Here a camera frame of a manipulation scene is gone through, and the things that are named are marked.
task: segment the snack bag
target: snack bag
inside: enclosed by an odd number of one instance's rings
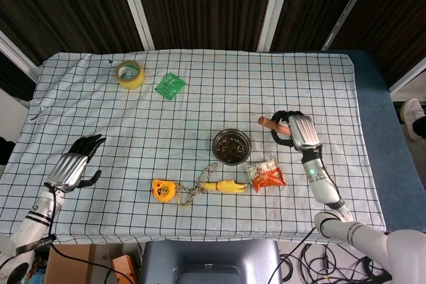
[[[283,179],[282,171],[276,165],[274,159],[267,162],[247,163],[246,169],[256,193],[259,193],[259,189],[262,186],[287,185]]]

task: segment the wooden stick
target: wooden stick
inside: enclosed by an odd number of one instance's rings
[[[282,124],[275,123],[274,121],[261,116],[258,120],[261,126],[265,128],[269,128],[271,130],[275,130],[276,132],[285,134],[286,136],[291,136],[290,129],[287,126],[283,126]]]

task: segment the white sneaker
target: white sneaker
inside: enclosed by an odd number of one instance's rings
[[[408,138],[412,141],[423,140],[423,138],[413,131],[413,122],[426,116],[420,102],[416,98],[411,98],[404,102],[401,108],[401,119],[407,127]]]

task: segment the wire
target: wire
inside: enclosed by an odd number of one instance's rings
[[[111,274],[111,270],[109,269],[109,270],[107,271],[106,275],[105,275],[104,284],[107,284],[107,280],[108,280],[108,277],[109,277],[109,275],[110,275],[110,274]]]
[[[346,249],[344,246],[338,244],[338,247],[340,247],[342,250],[344,250],[347,254],[349,254],[350,256],[352,256],[354,259],[359,259],[358,256],[355,256],[354,254],[352,254],[348,249]]]
[[[281,264],[282,263],[284,263],[284,261],[286,261],[289,257],[290,257],[290,255],[291,254],[293,254],[298,248],[299,248],[299,246],[301,246],[302,245],[302,243],[304,242],[304,241],[306,241],[306,239],[313,233],[315,231],[315,228],[313,228],[313,229],[311,229],[311,231],[308,233],[308,234],[306,234],[306,236],[302,239],[302,241],[299,243],[299,244],[297,244],[296,245],[296,247],[295,248],[293,248],[292,249],[292,251],[287,255],[287,256],[285,256],[284,257],[284,259],[282,259],[279,263],[278,263],[278,265],[277,265],[277,267],[274,269],[274,272],[272,272],[272,275],[271,275],[271,277],[269,278],[269,281],[268,281],[268,284],[270,284],[271,283],[271,281],[272,281],[272,278],[274,277],[274,275],[275,275],[275,272],[277,271],[277,269],[279,269],[280,268],[280,266],[281,266]]]
[[[52,211],[52,217],[51,217],[51,224],[49,226],[49,237],[50,237],[52,235],[52,225],[53,225],[53,222],[54,222],[55,211],[56,211],[56,190],[55,190],[55,188],[53,186],[51,186],[47,182],[45,182],[45,186],[49,189],[50,192],[53,193],[53,211]],[[98,264],[98,263],[95,263],[95,262],[86,261],[85,259],[79,259],[77,257],[72,257],[72,256],[69,256],[67,254],[64,254],[64,253],[60,252],[56,248],[56,246],[53,245],[53,243],[51,243],[51,247],[53,248],[53,250],[56,253],[58,253],[62,257],[65,257],[66,259],[72,259],[73,261],[78,261],[78,262],[86,263],[86,264],[93,265],[93,266],[103,267],[104,269],[108,269],[109,273],[114,272],[114,273],[120,274],[120,275],[124,276],[129,283],[136,284],[136,283],[133,283],[133,281],[126,274],[121,273],[120,271],[116,271],[112,267],[108,267],[108,266],[105,266],[105,265],[102,265],[102,264]],[[109,274],[107,273],[106,275],[107,276],[105,277],[105,281],[108,279]]]
[[[372,260],[368,257],[358,258],[354,254],[350,253],[350,255],[355,259],[355,263],[353,268],[341,268],[337,266],[337,260],[334,252],[328,247],[324,245],[325,252],[322,257],[315,257],[311,260],[308,260],[307,253],[309,249],[312,247],[312,244],[305,244],[302,247],[300,252],[300,256],[296,257],[293,255],[293,250],[290,254],[280,254],[281,263],[285,263],[289,269],[288,273],[282,279],[283,282],[287,282],[292,278],[294,273],[294,266],[290,261],[290,258],[295,259],[298,262],[298,267],[296,268],[299,272],[300,279],[303,284],[319,284],[319,283],[327,283],[327,284],[382,284],[391,279],[390,274],[382,269],[378,269],[372,265]],[[315,269],[314,263],[322,261],[323,267],[321,269]],[[357,270],[357,268],[362,265],[362,272]],[[373,270],[380,270],[381,274],[375,275],[373,274]],[[350,276],[347,276],[343,271],[350,271]],[[361,279],[354,279],[355,275],[362,275]]]
[[[329,178],[329,180],[333,184],[339,198],[341,198],[339,188],[337,187],[337,184],[334,182],[334,180],[331,178],[330,173],[328,173],[327,168],[324,164],[324,160],[322,159],[322,146],[321,146],[321,148],[319,148],[319,160],[321,161],[321,165],[322,165],[322,168],[324,169],[325,174],[327,174],[327,177]]]
[[[142,249],[142,246],[139,242],[137,242],[138,248],[139,248],[139,255],[141,258],[144,258],[144,250]]]

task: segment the roll of tape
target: roll of tape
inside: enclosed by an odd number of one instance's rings
[[[138,71],[138,74],[132,79],[125,79],[122,76],[129,71]],[[136,61],[124,61],[115,68],[115,78],[118,83],[127,90],[139,88],[144,82],[144,71]]]

